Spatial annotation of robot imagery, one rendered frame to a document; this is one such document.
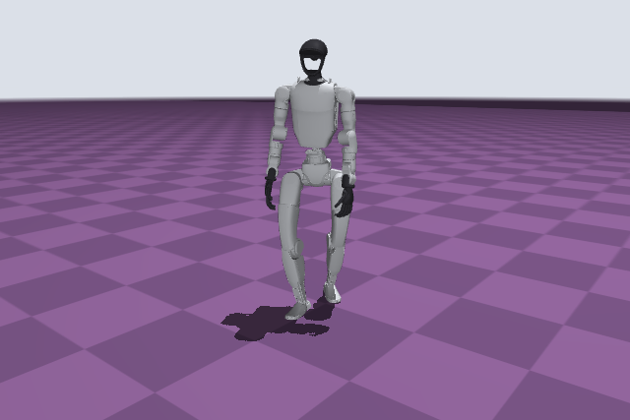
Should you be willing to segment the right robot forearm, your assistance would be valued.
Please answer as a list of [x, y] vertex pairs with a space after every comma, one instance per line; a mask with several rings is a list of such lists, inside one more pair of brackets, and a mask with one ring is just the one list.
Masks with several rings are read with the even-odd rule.
[[276, 169], [276, 177], [279, 175], [279, 166], [281, 163], [281, 154], [282, 148], [284, 144], [280, 144], [280, 142], [273, 141], [274, 135], [274, 127], [271, 130], [270, 141], [269, 141], [269, 154], [268, 154], [268, 168], [266, 173], [268, 175], [268, 171], [270, 168]]

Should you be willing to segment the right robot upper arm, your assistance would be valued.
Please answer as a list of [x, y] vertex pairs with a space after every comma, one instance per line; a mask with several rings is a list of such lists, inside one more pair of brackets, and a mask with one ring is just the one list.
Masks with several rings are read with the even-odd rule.
[[277, 88], [275, 92], [275, 108], [274, 108], [274, 135], [273, 140], [283, 141], [287, 135], [287, 128], [284, 126], [288, 113], [288, 101], [290, 100], [291, 85], [283, 85]]

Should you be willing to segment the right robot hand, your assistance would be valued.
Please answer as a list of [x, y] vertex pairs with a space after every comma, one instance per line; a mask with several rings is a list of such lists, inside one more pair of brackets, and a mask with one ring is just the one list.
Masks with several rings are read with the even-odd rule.
[[271, 196], [271, 192], [272, 192], [272, 185], [273, 182], [276, 181], [276, 169], [275, 168], [270, 168], [268, 171], [268, 176], [265, 177], [266, 181], [266, 185], [265, 185], [265, 196], [266, 196], [266, 204], [267, 206], [271, 209], [271, 210], [275, 210], [275, 205], [273, 205], [271, 203], [271, 201], [273, 200], [272, 196]]

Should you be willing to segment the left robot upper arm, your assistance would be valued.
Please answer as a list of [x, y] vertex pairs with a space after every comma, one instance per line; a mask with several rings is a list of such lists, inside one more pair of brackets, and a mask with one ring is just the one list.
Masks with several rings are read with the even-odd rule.
[[340, 108], [344, 129], [338, 133], [338, 141], [341, 145], [349, 145], [348, 133], [355, 132], [355, 94], [345, 87], [335, 86], [336, 100], [342, 105]]

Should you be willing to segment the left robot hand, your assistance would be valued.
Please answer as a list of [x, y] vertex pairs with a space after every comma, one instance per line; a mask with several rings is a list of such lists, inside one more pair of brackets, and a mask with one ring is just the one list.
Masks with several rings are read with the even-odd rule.
[[340, 200], [335, 204], [335, 208], [337, 208], [341, 203], [343, 204], [342, 204], [341, 210], [338, 213], [334, 214], [336, 217], [344, 217], [350, 214], [352, 211], [352, 203], [353, 203], [352, 189], [354, 188], [354, 184], [349, 185], [349, 176], [347, 174], [343, 176], [342, 187], [344, 188], [343, 194]]

